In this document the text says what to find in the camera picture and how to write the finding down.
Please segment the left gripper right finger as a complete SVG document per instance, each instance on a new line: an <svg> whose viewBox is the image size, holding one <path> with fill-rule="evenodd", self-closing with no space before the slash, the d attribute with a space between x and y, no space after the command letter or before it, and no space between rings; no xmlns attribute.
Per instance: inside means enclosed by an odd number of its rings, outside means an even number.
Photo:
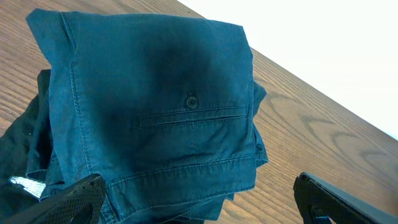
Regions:
<svg viewBox="0 0 398 224"><path fill-rule="evenodd" d="M396 216L379 210L308 172L302 172L296 177L293 190L304 224L397 224Z"/></svg>

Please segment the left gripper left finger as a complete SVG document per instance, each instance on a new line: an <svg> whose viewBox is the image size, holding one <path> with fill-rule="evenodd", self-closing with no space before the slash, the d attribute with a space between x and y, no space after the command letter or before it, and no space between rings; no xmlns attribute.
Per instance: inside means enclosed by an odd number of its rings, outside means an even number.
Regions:
<svg viewBox="0 0 398 224"><path fill-rule="evenodd" d="M98 224L105 182L91 174L1 224Z"/></svg>

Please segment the blue denim shorts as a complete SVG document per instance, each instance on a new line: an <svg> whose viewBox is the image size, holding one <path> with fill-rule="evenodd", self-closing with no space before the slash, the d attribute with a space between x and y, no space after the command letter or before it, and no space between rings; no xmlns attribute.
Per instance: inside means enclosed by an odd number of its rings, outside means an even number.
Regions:
<svg viewBox="0 0 398 224"><path fill-rule="evenodd" d="M101 223L202 223L254 187L268 161L254 115L266 95L235 24L162 14L36 9L51 66L53 149L65 183L106 183Z"/></svg>

